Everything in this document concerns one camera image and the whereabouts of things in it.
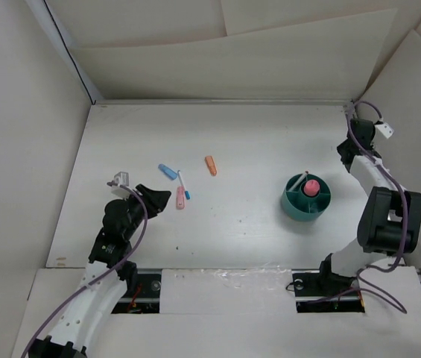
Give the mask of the blue capped marker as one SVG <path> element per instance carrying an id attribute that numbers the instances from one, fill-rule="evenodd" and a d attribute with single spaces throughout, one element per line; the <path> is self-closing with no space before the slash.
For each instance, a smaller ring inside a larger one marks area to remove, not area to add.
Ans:
<path id="1" fill-rule="evenodd" d="M 186 200 L 187 201 L 190 200 L 191 199 L 190 192 L 187 189 L 187 186 L 186 186 L 185 181 L 184 181 L 183 173 L 182 173 L 181 170 L 177 170 L 177 177 L 180 181 L 181 186 L 183 187 L 184 195 L 185 195 Z"/>

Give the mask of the orange correction tape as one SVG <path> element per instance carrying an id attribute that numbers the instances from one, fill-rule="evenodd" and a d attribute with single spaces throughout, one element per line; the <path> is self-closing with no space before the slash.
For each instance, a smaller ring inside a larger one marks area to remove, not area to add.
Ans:
<path id="1" fill-rule="evenodd" d="M 205 163 L 207 165 L 207 168 L 211 174 L 211 176 L 216 176 L 218 173 L 217 166 L 215 164 L 213 156 L 205 156 Z"/>

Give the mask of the pink glue stick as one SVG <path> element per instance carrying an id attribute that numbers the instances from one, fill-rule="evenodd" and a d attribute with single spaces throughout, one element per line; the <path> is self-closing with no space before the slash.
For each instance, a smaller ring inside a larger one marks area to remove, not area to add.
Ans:
<path id="1" fill-rule="evenodd" d="M 318 180 L 311 179 L 305 183 L 303 187 L 303 192 L 308 197 L 315 197 L 320 192 L 320 184 Z"/>

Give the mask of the red capped marker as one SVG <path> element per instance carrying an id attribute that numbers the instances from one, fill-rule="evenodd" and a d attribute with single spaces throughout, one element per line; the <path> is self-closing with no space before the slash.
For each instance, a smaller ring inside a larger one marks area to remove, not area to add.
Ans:
<path id="1" fill-rule="evenodd" d="M 306 179 L 307 175 L 308 171 L 304 171 L 289 188 L 289 191 L 293 192 Z"/>

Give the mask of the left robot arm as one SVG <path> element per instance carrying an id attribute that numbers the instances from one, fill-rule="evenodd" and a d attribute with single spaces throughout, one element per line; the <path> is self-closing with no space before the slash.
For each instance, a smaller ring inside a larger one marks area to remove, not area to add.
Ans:
<path id="1" fill-rule="evenodd" d="M 133 234 L 144 234 L 171 197 L 168 190 L 120 185 L 126 198 L 104 208 L 102 227 L 88 257 L 80 285 L 39 326 L 23 357 L 87 357 L 99 330 L 123 296 L 139 285 L 137 265 L 129 260 L 138 248 Z"/>

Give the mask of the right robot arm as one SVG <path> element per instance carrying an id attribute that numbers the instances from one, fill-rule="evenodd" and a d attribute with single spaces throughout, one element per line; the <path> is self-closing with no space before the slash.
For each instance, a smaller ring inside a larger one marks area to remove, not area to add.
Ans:
<path id="1" fill-rule="evenodd" d="M 406 190 L 384 167 L 374 149 L 376 132 L 389 136 L 383 121 L 350 119 L 347 138 L 337 147 L 346 170 L 367 194 L 356 238 L 320 264 L 316 284 L 324 295 L 347 295 L 365 270 L 391 273 L 404 254 L 417 246 L 421 226 L 421 193 Z"/>

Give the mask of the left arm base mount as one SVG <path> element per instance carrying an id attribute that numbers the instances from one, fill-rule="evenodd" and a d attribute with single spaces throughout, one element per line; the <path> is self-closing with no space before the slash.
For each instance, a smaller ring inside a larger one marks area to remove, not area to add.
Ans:
<path id="1" fill-rule="evenodd" d="M 118 301 L 112 314 L 158 314 L 161 288 L 161 271 L 139 271 L 137 284 Z"/>

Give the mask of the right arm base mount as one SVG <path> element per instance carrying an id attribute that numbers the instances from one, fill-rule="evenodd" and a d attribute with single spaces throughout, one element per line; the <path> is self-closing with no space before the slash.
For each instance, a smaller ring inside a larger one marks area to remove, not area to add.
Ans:
<path id="1" fill-rule="evenodd" d="M 295 296 L 298 313 L 364 313 L 364 302 L 354 289 L 355 279 L 324 276 L 318 269 L 293 270 L 286 286 Z"/>

